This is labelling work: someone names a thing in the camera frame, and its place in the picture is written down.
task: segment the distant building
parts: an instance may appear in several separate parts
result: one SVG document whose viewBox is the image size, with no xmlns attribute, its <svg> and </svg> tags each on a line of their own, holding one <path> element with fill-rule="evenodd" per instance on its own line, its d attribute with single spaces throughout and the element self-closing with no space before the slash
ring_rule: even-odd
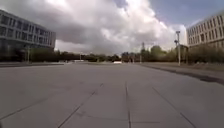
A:
<svg viewBox="0 0 224 128">
<path fill-rule="evenodd" d="M 224 49 L 224 11 L 189 27 L 187 41 L 190 48 L 205 45 Z"/>
<path fill-rule="evenodd" d="M 54 49 L 56 33 L 0 10 L 0 51 L 27 48 Z"/>
</svg>

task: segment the cloud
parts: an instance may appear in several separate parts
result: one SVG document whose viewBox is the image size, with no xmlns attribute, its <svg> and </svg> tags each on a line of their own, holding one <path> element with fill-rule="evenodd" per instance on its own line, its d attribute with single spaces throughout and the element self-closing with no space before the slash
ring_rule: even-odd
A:
<svg viewBox="0 0 224 128">
<path fill-rule="evenodd" d="M 175 30 L 185 43 L 185 27 L 159 21 L 148 0 L 122 1 L 123 6 L 119 0 L 0 0 L 9 12 L 55 31 L 60 50 L 114 54 L 142 42 L 169 49 Z"/>
</svg>

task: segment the lamp post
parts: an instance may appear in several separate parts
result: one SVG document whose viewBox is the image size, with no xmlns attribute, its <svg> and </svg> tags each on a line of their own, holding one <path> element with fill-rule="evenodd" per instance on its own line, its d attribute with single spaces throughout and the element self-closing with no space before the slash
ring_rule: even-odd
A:
<svg viewBox="0 0 224 128">
<path fill-rule="evenodd" d="M 180 53 L 180 31 L 176 31 L 177 34 L 177 40 L 175 40 L 174 42 L 177 44 L 178 46 L 178 61 L 179 61 L 179 66 L 181 64 L 181 53 Z"/>
</svg>

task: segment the window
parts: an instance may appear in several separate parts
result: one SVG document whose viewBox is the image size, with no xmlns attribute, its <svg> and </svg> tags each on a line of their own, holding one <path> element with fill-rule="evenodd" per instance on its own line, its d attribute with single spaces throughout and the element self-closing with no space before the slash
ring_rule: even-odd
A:
<svg viewBox="0 0 224 128">
<path fill-rule="evenodd" d="M 206 25 L 205 25 L 205 23 L 204 23 L 204 29 L 206 30 Z"/>
<path fill-rule="evenodd" d="M 31 25 L 29 25 L 29 32 L 31 32 L 32 31 L 32 26 Z"/>
<path fill-rule="evenodd" d="M 209 22 L 207 22 L 207 26 L 208 26 L 208 29 L 210 29 L 210 24 L 209 24 Z"/>
<path fill-rule="evenodd" d="M 28 41 L 32 41 L 32 40 L 33 40 L 33 35 L 32 34 L 29 34 Z"/>
<path fill-rule="evenodd" d="M 25 32 L 22 33 L 22 40 L 27 40 L 27 34 Z"/>
<path fill-rule="evenodd" d="M 13 37 L 13 29 L 8 29 L 7 37 Z"/>
<path fill-rule="evenodd" d="M 8 24 L 8 25 L 9 25 L 9 26 L 12 26 L 12 22 L 13 22 L 13 21 L 12 21 L 12 18 L 9 18 L 9 24 Z"/>
<path fill-rule="evenodd" d="M 8 25 L 8 22 L 9 22 L 9 17 L 3 15 L 1 23 L 4 25 Z"/>
<path fill-rule="evenodd" d="M 205 41 L 205 36 L 204 36 L 204 34 L 201 34 L 201 41 L 202 41 L 202 42 Z"/>
<path fill-rule="evenodd" d="M 42 37 L 39 37 L 39 43 L 43 44 L 43 38 Z"/>
<path fill-rule="evenodd" d="M 211 37 L 211 31 L 209 31 L 209 40 L 211 40 L 211 38 L 212 38 L 212 37 Z"/>
<path fill-rule="evenodd" d="M 203 25 L 201 25 L 201 31 L 204 31 L 204 30 L 203 30 Z"/>
<path fill-rule="evenodd" d="M 223 18 L 222 18 L 222 16 L 220 16 L 220 20 L 221 20 L 221 24 L 223 24 Z"/>
<path fill-rule="evenodd" d="M 214 26 L 216 27 L 215 19 L 213 19 Z"/>
<path fill-rule="evenodd" d="M 213 27 L 213 25 L 212 25 L 212 20 L 210 20 L 210 26 L 211 26 L 211 28 Z"/>
<path fill-rule="evenodd" d="M 205 40 L 206 41 L 208 40 L 208 33 L 207 32 L 205 33 Z"/>
<path fill-rule="evenodd" d="M 29 29 L 28 23 L 23 23 L 23 30 L 27 31 Z"/>
<path fill-rule="evenodd" d="M 216 29 L 215 29 L 215 38 L 218 38 L 218 33 Z"/>
<path fill-rule="evenodd" d="M 6 28 L 0 26 L 0 35 L 5 36 L 5 34 L 6 34 Z"/>
<path fill-rule="evenodd" d="M 34 27 L 32 26 L 32 27 L 31 27 L 31 32 L 32 32 L 32 33 L 33 33 L 33 30 L 34 30 Z"/>
<path fill-rule="evenodd" d="M 20 39 L 21 32 L 16 31 L 16 39 Z"/>
<path fill-rule="evenodd" d="M 219 33 L 220 33 L 220 37 L 222 37 L 222 28 L 219 27 Z"/>
<path fill-rule="evenodd" d="M 16 25 L 16 20 L 13 20 L 12 27 Z"/>
<path fill-rule="evenodd" d="M 212 30 L 212 39 L 214 39 L 214 37 L 215 37 L 215 36 L 214 36 L 214 31 Z"/>
<path fill-rule="evenodd" d="M 36 33 L 36 34 L 39 34 L 39 28 L 36 28 L 36 29 L 35 29 L 35 33 Z"/>
<path fill-rule="evenodd" d="M 21 21 L 18 21 L 16 27 L 17 27 L 18 29 L 22 29 L 22 22 L 21 22 Z"/>
<path fill-rule="evenodd" d="M 44 35 L 44 30 L 43 29 L 40 29 L 40 35 Z"/>
<path fill-rule="evenodd" d="M 217 17 L 217 19 L 218 19 L 218 24 L 220 25 L 220 20 L 219 20 L 219 17 Z"/>
</svg>

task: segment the road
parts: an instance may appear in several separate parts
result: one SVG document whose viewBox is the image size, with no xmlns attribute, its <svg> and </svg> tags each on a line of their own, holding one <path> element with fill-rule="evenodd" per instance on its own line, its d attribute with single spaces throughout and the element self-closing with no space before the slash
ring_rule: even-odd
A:
<svg viewBox="0 0 224 128">
<path fill-rule="evenodd" d="M 138 65 L 0 69 L 3 128 L 223 128 L 224 87 Z"/>
</svg>

